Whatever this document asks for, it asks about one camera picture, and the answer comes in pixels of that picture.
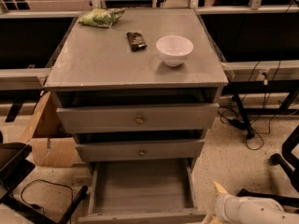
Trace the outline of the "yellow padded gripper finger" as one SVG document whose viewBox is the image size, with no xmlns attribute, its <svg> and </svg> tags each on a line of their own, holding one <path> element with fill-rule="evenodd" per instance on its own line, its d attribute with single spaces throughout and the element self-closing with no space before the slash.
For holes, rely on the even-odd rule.
<svg viewBox="0 0 299 224">
<path fill-rule="evenodd" d="M 213 185 L 217 194 L 227 194 L 227 190 L 220 183 L 214 181 Z"/>
</svg>

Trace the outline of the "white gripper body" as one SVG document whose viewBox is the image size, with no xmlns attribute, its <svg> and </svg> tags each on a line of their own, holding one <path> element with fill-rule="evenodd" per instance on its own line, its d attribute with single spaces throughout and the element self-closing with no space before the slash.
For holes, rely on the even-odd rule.
<svg viewBox="0 0 299 224">
<path fill-rule="evenodd" d="M 240 224 L 239 207 L 239 197 L 228 193 L 220 193 L 215 203 L 216 217 L 224 224 Z"/>
</svg>

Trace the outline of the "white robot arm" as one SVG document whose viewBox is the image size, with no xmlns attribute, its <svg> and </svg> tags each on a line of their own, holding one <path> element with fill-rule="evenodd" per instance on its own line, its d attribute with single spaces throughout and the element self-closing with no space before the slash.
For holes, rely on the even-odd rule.
<svg viewBox="0 0 299 224">
<path fill-rule="evenodd" d="M 299 215 L 285 212 L 274 199 L 230 194 L 213 182 L 216 192 L 215 216 L 210 224 L 299 224 Z"/>
</svg>

